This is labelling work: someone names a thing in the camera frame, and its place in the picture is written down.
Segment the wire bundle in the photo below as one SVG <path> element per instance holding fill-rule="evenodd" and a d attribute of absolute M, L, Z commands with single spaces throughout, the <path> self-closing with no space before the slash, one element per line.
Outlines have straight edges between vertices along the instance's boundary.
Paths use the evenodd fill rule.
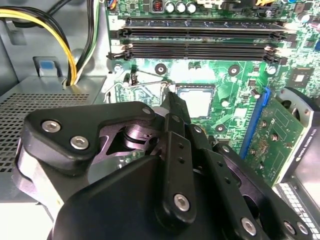
<path fill-rule="evenodd" d="M 58 34 L 56 30 L 54 30 L 52 27 L 50 27 L 48 24 L 41 21 L 40 19 L 35 18 L 34 16 L 31 16 L 27 13 L 23 13 L 23 12 L 20 12 L 17 10 L 12 10 L 13 8 L 15 8 L 15 7 L 7 7 L 7 8 L 1 7 L 0 8 L 0 18 L 12 18 L 12 19 L 27 20 L 27 21 L 36 23 L 37 25 L 40 25 L 43 28 L 45 28 L 46 30 L 48 30 L 48 32 L 50 32 L 56 38 L 56 40 L 59 42 L 62 49 L 64 50 L 64 52 L 68 58 L 68 62 L 69 62 L 70 79 L 75 80 L 77 77 L 76 63 L 75 63 L 74 57 L 72 56 L 72 53 L 70 52 L 69 45 L 65 42 L 65 40 L 66 40 L 65 36 L 61 37 L 61 35 Z"/>
<path fill-rule="evenodd" d="M 52 17 L 59 9 L 72 0 L 60 0 L 54 4 L 47 12 L 34 7 L 4 6 L 0 7 L 0 18 L 14 18 L 27 20 L 29 22 L 14 21 L 17 28 L 43 27 L 47 29 L 60 43 L 67 55 L 69 67 L 68 76 L 64 81 L 65 86 L 72 86 L 78 83 L 81 74 L 92 57 L 97 45 L 98 23 L 99 23 L 99 2 L 100 0 L 87 0 L 88 15 L 88 37 L 84 50 L 75 63 L 74 57 L 70 51 L 70 46 L 66 35 L 57 21 Z"/>

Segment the silver screw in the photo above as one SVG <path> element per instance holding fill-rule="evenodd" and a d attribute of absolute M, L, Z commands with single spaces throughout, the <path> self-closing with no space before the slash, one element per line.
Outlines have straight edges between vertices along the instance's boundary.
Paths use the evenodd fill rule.
<path fill-rule="evenodd" d="M 194 130 L 196 130 L 198 133 L 201 133 L 201 132 L 202 132 L 201 128 L 198 127 L 198 126 L 194 126 Z"/>
<path fill-rule="evenodd" d="M 227 152 L 227 153 L 230 152 L 229 148 L 228 148 L 226 145 L 223 145 L 223 146 L 222 146 L 222 149 L 223 149 L 225 152 Z"/>
<path fill-rule="evenodd" d="M 176 207 L 180 209 L 182 212 L 186 212 L 190 209 L 190 203 L 188 199 L 182 194 L 174 195 L 173 201 Z"/>
<path fill-rule="evenodd" d="M 56 133 L 56 132 L 59 132 L 61 129 L 60 124 L 52 120 L 45 121 L 44 123 L 42 123 L 41 126 L 42 126 L 42 129 L 48 133 Z"/>
<path fill-rule="evenodd" d="M 290 223 L 288 223 L 287 221 L 284 221 L 284 226 L 286 227 L 286 229 L 289 230 L 289 232 L 292 234 L 292 235 L 295 235 L 296 234 L 296 231 L 295 229 L 291 226 Z"/>
<path fill-rule="evenodd" d="M 142 111 L 144 111 L 146 114 L 151 114 L 151 111 L 146 107 L 142 108 Z"/>
<path fill-rule="evenodd" d="M 305 234 L 305 235 L 308 235 L 308 229 L 301 223 L 301 222 L 297 222 L 296 223 L 298 225 L 298 228 L 300 229 L 300 231 Z"/>
<path fill-rule="evenodd" d="M 180 122 L 180 119 L 179 119 L 179 117 L 178 117 L 178 116 L 173 115 L 173 116 L 172 116 L 172 118 L 173 118 L 176 122 L 178 122 L 178 123 Z"/>
<path fill-rule="evenodd" d="M 74 136 L 71 138 L 70 144 L 77 150 L 85 150 L 89 147 L 88 140 L 83 136 Z"/>
<path fill-rule="evenodd" d="M 249 233 L 251 236 L 255 236 L 257 234 L 257 230 L 255 225 L 246 217 L 241 218 L 242 227 Z"/>

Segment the blue pcie slot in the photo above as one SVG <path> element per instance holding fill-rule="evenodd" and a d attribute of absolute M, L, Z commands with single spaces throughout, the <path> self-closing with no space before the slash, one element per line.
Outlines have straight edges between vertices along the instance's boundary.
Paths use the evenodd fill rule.
<path fill-rule="evenodd" d="M 252 117 L 249 123 L 249 126 L 246 130 L 244 139 L 243 139 L 243 143 L 240 149 L 240 157 L 242 159 L 245 159 L 247 153 L 248 153 L 248 149 L 250 147 L 250 143 L 252 141 L 252 137 L 254 136 L 256 127 L 258 125 L 258 120 L 261 116 L 262 110 L 264 109 L 264 107 L 268 104 L 269 101 L 269 97 L 271 95 L 271 91 L 269 88 L 265 87 L 264 88 L 264 93 L 262 94 L 262 96 L 258 99 L 258 101 L 256 102 L 256 105 L 254 107 L 253 113 L 252 113 Z"/>

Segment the chip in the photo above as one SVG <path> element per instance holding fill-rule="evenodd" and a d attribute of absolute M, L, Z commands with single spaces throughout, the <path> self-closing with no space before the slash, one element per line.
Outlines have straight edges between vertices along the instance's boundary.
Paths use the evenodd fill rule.
<path fill-rule="evenodd" d="M 297 3 L 297 4 L 294 6 L 294 12 L 295 12 L 296 14 L 302 13 L 302 12 L 304 11 L 304 9 L 305 9 L 305 3 L 302 3 L 302 2 Z"/>
<path fill-rule="evenodd" d="M 176 84 L 175 87 L 176 94 L 185 100 L 190 118 L 210 116 L 216 88 L 214 84 Z"/>
<path fill-rule="evenodd" d="M 311 67 L 294 67 L 291 71 L 290 79 L 287 87 L 291 88 L 305 88 L 314 72 Z"/>
<path fill-rule="evenodd" d="M 306 47 L 312 48 L 316 44 L 316 41 L 309 40 L 306 42 Z"/>
<path fill-rule="evenodd" d="M 253 87 L 255 85 L 256 85 L 256 81 L 255 80 L 249 80 L 249 82 L 248 82 L 248 86 L 249 87 Z"/>
<path fill-rule="evenodd" d="M 150 12 L 150 6 L 149 5 L 142 5 L 143 7 L 142 7 L 142 9 L 143 9 L 143 11 L 144 12 Z"/>
<path fill-rule="evenodd" d="M 297 47 L 297 45 L 298 45 L 298 42 L 297 41 L 292 41 L 292 42 L 289 42 L 289 46 L 290 46 L 290 48 L 296 48 Z"/>
<path fill-rule="evenodd" d="M 297 34 L 288 34 L 288 36 L 286 37 L 286 40 L 288 42 L 294 42 L 297 40 Z"/>
<path fill-rule="evenodd" d="M 308 11 L 308 10 L 310 10 L 311 8 L 312 8 L 312 2 L 306 2 L 306 3 L 304 4 L 303 10 L 304 10 L 304 11 Z"/>

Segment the capacitor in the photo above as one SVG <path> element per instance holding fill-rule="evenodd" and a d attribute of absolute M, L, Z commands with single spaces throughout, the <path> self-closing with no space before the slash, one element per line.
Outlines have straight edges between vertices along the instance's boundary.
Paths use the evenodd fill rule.
<path fill-rule="evenodd" d="M 227 108 L 229 106 L 229 102 L 227 100 L 222 100 L 221 102 L 221 106 L 224 107 L 224 108 Z"/>
<path fill-rule="evenodd" d="M 296 20 L 297 20 L 298 22 L 302 23 L 302 24 L 305 24 L 305 23 L 309 22 L 309 21 L 310 21 L 310 18 L 311 18 L 310 14 L 305 13 L 305 12 L 300 13 L 300 14 L 298 14 L 298 15 L 296 16 Z"/>
<path fill-rule="evenodd" d="M 275 66 L 268 66 L 266 69 L 266 73 L 269 75 L 274 75 L 277 72 L 277 68 Z"/>
<path fill-rule="evenodd" d="M 186 4 L 186 11 L 189 14 L 194 14 L 196 12 L 196 10 L 197 10 L 197 7 L 193 2 L 189 2 Z"/>
<path fill-rule="evenodd" d="M 182 2 L 182 1 L 178 1 L 176 4 L 175 4 L 175 10 L 182 14 L 186 11 L 186 5 Z"/>
<path fill-rule="evenodd" d="M 172 2 L 167 2 L 165 5 L 165 10 L 167 13 L 171 14 L 175 10 L 175 5 Z"/>
<path fill-rule="evenodd" d="M 250 93 L 255 99 L 259 99 L 261 97 L 261 94 L 255 89 L 252 89 Z"/>
<path fill-rule="evenodd" d="M 294 4 L 297 0 L 281 0 L 284 4 Z"/>

